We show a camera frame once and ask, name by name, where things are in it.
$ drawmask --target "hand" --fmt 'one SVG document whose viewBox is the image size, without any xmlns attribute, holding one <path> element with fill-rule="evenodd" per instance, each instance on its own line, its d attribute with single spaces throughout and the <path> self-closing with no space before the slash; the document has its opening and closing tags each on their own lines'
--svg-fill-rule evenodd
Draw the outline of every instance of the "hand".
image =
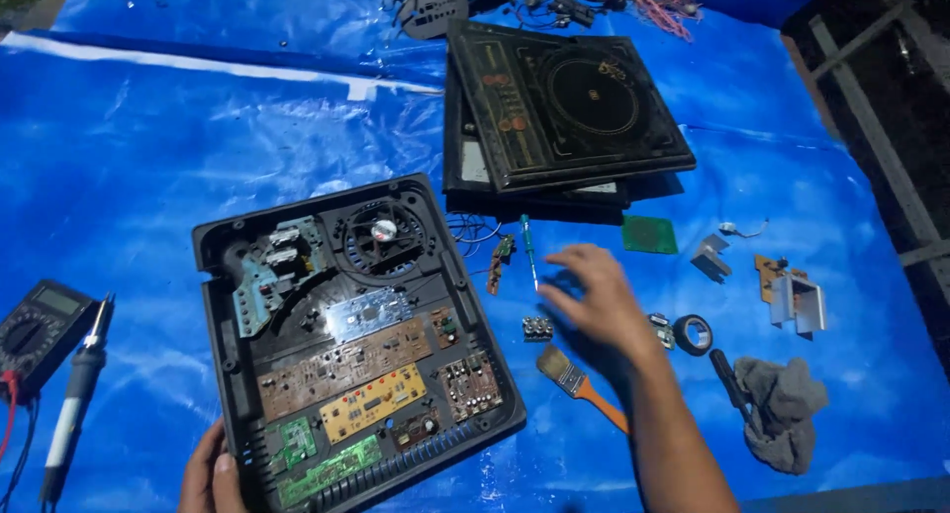
<svg viewBox="0 0 950 513">
<path fill-rule="evenodd" d="M 247 513 L 237 479 L 238 464 L 227 452 L 224 420 L 218 419 L 184 468 L 178 513 Z"/>
<path fill-rule="evenodd" d="M 659 339 L 647 327 L 646 316 L 627 284 L 623 268 L 610 252 L 593 244 L 575 244 L 544 260 L 571 271 L 586 292 L 580 301 L 552 285 L 540 285 L 538 293 L 589 337 L 630 357 L 631 352 L 660 348 Z"/>
</svg>

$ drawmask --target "yellow circuit board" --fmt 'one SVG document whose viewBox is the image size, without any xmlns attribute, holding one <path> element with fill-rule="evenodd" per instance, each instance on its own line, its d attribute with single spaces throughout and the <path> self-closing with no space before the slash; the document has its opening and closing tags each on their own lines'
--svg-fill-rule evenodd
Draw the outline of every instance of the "yellow circuit board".
<svg viewBox="0 0 950 513">
<path fill-rule="evenodd" d="M 415 364 L 374 379 L 320 408 L 323 425 L 335 445 L 426 395 Z"/>
</svg>

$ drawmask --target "multimeter dial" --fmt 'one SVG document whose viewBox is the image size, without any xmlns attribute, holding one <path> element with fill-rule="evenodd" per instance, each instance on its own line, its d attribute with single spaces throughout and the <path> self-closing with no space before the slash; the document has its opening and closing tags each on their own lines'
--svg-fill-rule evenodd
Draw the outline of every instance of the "multimeter dial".
<svg viewBox="0 0 950 513">
<path fill-rule="evenodd" d="M 0 326 L 0 349 L 5 370 L 27 372 L 38 363 L 63 332 L 62 319 L 21 305 Z"/>
</svg>

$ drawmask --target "cooling fan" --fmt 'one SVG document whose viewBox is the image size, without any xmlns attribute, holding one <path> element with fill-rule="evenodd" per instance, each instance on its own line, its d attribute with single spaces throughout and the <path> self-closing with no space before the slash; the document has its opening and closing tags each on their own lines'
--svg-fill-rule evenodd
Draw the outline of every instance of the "cooling fan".
<svg viewBox="0 0 950 513">
<path fill-rule="evenodd" d="M 419 219 L 395 201 L 376 201 L 347 219 L 346 250 L 350 263 L 374 276 L 396 276 L 415 266 L 423 250 Z"/>
</svg>

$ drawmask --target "gray cloth rag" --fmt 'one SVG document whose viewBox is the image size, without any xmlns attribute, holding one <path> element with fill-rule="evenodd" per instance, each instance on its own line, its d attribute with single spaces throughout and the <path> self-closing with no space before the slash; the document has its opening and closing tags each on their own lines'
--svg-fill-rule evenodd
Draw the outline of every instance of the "gray cloth rag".
<svg viewBox="0 0 950 513">
<path fill-rule="evenodd" d="M 740 357 L 734 369 L 739 387 L 753 403 L 753 424 L 745 426 L 749 450 L 779 472 L 804 474 L 815 447 L 811 415 L 828 405 L 825 384 L 810 378 L 801 357 L 785 367 Z"/>
</svg>

